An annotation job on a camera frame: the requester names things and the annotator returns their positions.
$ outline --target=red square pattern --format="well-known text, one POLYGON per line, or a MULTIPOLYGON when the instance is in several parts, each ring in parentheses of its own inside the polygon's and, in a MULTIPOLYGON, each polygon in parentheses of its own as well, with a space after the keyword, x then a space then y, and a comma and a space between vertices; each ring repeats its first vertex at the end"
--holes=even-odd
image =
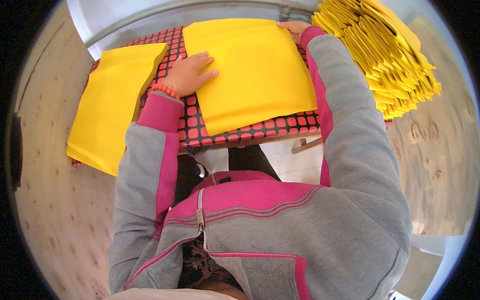
MULTIPOLYGON (((183 41, 183 32, 181 31, 185 26, 176 28, 170 28, 163 30, 142 38, 139 38, 133 42, 128 43, 124 47, 142 45, 142 44, 154 44, 154 43, 167 43, 169 50, 162 62, 159 64, 155 78, 147 88, 147 91, 142 95, 140 100, 140 113, 141 109, 145 106, 147 99, 147 92, 151 89, 155 83, 160 83, 168 75, 169 70, 173 67, 174 61, 178 55, 181 54, 184 58, 187 57, 185 53, 185 43, 183 41)), ((305 50, 297 45, 299 53, 302 55, 303 61, 307 64, 305 50)), ((94 62, 90 72, 93 72, 99 65, 100 60, 94 62)), ((241 129, 233 130, 232 133, 222 133, 214 136, 207 136, 205 124, 203 122, 202 113, 198 105, 196 94, 189 95, 184 99, 185 113, 181 117, 179 123, 179 135, 180 135, 180 148, 196 147, 208 144, 220 144, 226 141, 250 140, 262 137, 271 137, 276 135, 285 134, 298 134, 305 132, 315 132, 320 130, 320 118, 318 111, 307 111, 292 114, 290 116, 281 116, 259 122, 250 126, 242 127, 241 129)), ((82 162, 73 160, 72 165, 78 167, 83 165, 82 162)))

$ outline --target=yellow felt sheet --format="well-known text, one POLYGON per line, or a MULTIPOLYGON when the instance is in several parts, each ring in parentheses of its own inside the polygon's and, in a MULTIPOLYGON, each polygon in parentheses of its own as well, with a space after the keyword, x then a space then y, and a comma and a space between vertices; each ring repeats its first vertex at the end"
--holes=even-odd
POLYGON ((189 56, 208 51, 219 70, 197 91, 209 135, 317 108, 312 80, 293 39, 275 21, 223 19, 183 29, 189 56))
POLYGON ((125 133, 167 49, 162 43, 102 53, 78 106, 68 138, 68 156, 117 176, 125 133))
POLYGON ((420 40, 378 0, 324 0, 312 24, 347 47, 365 75, 385 119, 401 117, 425 99, 440 95, 420 40))

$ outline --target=gray sleeve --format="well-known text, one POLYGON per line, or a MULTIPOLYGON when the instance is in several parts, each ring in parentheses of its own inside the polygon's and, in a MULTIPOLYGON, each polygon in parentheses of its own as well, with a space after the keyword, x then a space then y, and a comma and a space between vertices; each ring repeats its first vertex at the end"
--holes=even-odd
POLYGON ((373 94, 338 38, 317 36, 309 42, 308 49, 325 86, 326 103, 318 100, 319 110, 323 105, 320 114, 328 108, 331 111, 332 129, 324 137, 330 186, 343 190, 409 252, 412 233, 409 209, 383 115, 376 109, 373 94), (355 196, 360 194, 369 197, 355 196), (386 215, 397 217, 392 222, 386 215))
POLYGON ((127 151, 116 184, 108 281, 112 293, 121 291, 135 263, 155 234, 156 194, 165 147, 165 133, 132 123, 127 151))

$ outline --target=left hand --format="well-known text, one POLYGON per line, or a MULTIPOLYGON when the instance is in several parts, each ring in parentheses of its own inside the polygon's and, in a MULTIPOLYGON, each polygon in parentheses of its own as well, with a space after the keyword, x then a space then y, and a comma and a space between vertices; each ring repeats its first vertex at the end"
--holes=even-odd
POLYGON ((302 21, 277 22, 276 25, 278 27, 286 28, 292 35, 293 41, 296 44, 300 44, 300 35, 302 32, 312 26, 312 24, 302 21))
POLYGON ((200 70, 213 60, 213 57, 208 56, 207 51, 185 59, 179 56, 162 84, 175 91, 180 98, 193 94, 205 83, 218 76, 218 70, 210 70, 200 74, 200 70))

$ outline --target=pink sleeve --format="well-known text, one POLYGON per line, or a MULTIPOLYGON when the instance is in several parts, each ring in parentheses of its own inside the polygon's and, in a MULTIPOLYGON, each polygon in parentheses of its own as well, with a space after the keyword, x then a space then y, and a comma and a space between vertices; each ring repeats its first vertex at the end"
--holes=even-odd
POLYGON ((165 133, 162 164, 156 193, 157 232, 162 231, 163 221, 168 208, 173 203, 177 182, 177 154, 179 151, 179 135, 177 133, 180 117, 185 113, 185 105, 159 92, 150 92, 145 107, 137 120, 137 125, 157 129, 165 133))
MULTIPOLYGON (((305 29, 300 35, 300 44, 307 52, 307 62, 309 66, 310 76, 312 77, 313 87, 315 89, 315 96, 317 98, 318 116, 320 118, 320 131, 322 133, 322 139, 325 143, 328 135, 333 129, 332 112, 328 107, 325 98, 325 86, 318 74, 318 68, 315 60, 313 60, 308 49, 308 43, 317 37, 324 35, 325 32, 318 26, 310 26, 305 29)), ((325 159, 325 155, 322 161, 322 169, 320 171, 320 184, 323 186, 330 186, 330 176, 328 172, 328 164, 325 159)))
POLYGON ((180 100, 156 91, 150 92, 137 124, 176 133, 180 117, 185 113, 184 107, 180 100))

